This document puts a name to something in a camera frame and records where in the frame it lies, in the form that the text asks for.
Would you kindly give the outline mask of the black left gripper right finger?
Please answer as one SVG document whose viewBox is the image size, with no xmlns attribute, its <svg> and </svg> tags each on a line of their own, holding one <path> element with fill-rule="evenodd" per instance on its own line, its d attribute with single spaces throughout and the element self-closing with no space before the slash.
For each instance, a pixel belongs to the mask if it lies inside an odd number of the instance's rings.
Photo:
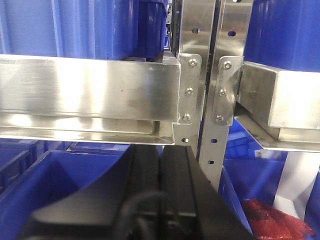
<svg viewBox="0 0 320 240">
<path fill-rule="evenodd" d="M 189 146 L 165 146 L 160 172 L 162 189 L 178 212 L 184 239 L 254 239 L 211 185 Z"/>
</svg>

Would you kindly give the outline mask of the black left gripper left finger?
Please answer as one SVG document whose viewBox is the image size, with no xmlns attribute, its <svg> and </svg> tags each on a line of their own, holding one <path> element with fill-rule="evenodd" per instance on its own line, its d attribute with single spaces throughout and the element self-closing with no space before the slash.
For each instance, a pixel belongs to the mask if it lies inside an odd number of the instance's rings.
<svg viewBox="0 0 320 240">
<path fill-rule="evenodd" d="M 131 145 L 97 180 L 33 211 L 20 240 L 154 240 L 160 207 L 159 153 Z"/>
</svg>

